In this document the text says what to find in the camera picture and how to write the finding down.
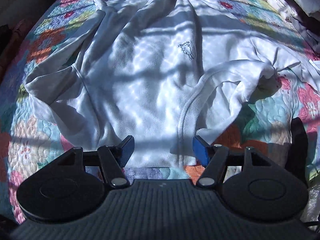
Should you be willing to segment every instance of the floral quilt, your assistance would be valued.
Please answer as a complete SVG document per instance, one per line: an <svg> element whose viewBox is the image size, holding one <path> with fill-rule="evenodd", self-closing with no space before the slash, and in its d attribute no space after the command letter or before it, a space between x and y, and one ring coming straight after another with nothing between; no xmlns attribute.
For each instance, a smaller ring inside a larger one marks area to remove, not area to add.
<svg viewBox="0 0 320 240"><path fill-rule="evenodd" d="M217 1L240 21L309 59L318 59L293 26L284 22L264 0ZM20 183L72 147L55 124L33 116L24 80L36 64L68 39L95 10L92 0L56 1L24 40L0 86L0 214L19 223L24 220L16 200ZM320 169L319 100L308 84L298 81L290 70L282 71L272 85L259 84L251 101L216 142L236 148L254 146L284 166L291 142L290 122L298 116L308 133L307 176L313 178ZM130 181L134 178L195 181L203 169L197 165L184 169L132 168L124 172Z"/></svg>

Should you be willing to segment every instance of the orange flower pattern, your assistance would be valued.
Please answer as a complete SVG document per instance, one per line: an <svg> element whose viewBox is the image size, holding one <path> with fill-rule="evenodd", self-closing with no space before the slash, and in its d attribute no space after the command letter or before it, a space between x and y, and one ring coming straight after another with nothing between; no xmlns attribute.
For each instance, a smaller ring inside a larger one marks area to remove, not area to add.
<svg viewBox="0 0 320 240"><path fill-rule="evenodd" d="M58 29L48 29L41 33L29 46L27 63L36 60L36 63L39 64L46 59L50 55L52 47L65 39L66 35L62 33L63 31L64 27L61 27Z"/></svg>
<svg viewBox="0 0 320 240"><path fill-rule="evenodd" d="M244 150L245 147L252 146L262 152L265 156L268 156L268 144L265 142L248 140L241 143L241 133L235 124L231 124L212 144L221 144L231 150ZM196 183L204 171L204 167L199 164L196 166L186 166L184 169L193 183Z"/></svg>

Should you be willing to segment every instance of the sweatshirt sleeve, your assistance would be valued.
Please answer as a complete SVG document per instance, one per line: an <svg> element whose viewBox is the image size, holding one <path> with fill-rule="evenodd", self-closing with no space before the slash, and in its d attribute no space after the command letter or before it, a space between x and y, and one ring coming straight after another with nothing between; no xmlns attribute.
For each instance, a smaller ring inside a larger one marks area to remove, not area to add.
<svg viewBox="0 0 320 240"><path fill-rule="evenodd" d="M64 135L72 143L74 138L88 136L85 123L91 122L89 134L99 137L97 118L89 114L84 118L79 112L84 108L80 103L90 108L90 97L83 84L77 61L86 49L86 44L91 43L91 37L100 25L105 12L97 10L90 16L75 34L56 49L47 59L39 63L26 78L25 88L29 93L30 107L34 116L38 119L52 122L58 125ZM80 48L80 53L74 64L67 66L66 62L72 54ZM94 142L84 142L86 149L95 148Z"/></svg>
<svg viewBox="0 0 320 240"><path fill-rule="evenodd" d="M256 31L250 31L250 39L259 60L270 62L277 72L290 68L302 82L320 92L320 74L305 56Z"/></svg>

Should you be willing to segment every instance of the white fleece jacket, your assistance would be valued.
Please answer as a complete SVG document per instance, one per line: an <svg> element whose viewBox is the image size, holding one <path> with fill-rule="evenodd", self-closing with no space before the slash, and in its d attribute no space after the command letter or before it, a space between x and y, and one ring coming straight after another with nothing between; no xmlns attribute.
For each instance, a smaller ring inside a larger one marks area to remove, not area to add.
<svg viewBox="0 0 320 240"><path fill-rule="evenodd" d="M320 88L308 60L250 31L216 0L94 3L97 11L25 87L34 115L75 146L96 150L133 135L127 167L194 165L193 136L212 143L262 76L289 67Z"/></svg>

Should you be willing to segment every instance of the metal pivot screw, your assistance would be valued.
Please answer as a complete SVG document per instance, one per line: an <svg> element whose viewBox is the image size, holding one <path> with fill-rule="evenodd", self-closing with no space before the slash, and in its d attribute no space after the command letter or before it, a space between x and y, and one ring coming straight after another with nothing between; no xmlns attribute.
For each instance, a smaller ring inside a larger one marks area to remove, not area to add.
<svg viewBox="0 0 320 240"><path fill-rule="evenodd" d="M214 183L215 183L215 181L212 178L204 177L204 178L199 179L199 184L203 187L212 186Z"/></svg>
<svg viewBox="0 0 320 240"><path fill-rule="evenodd" d="M114 178L111 180L111 184L115 187L120 187L127 184L127 180L124 178Z"/></svg>

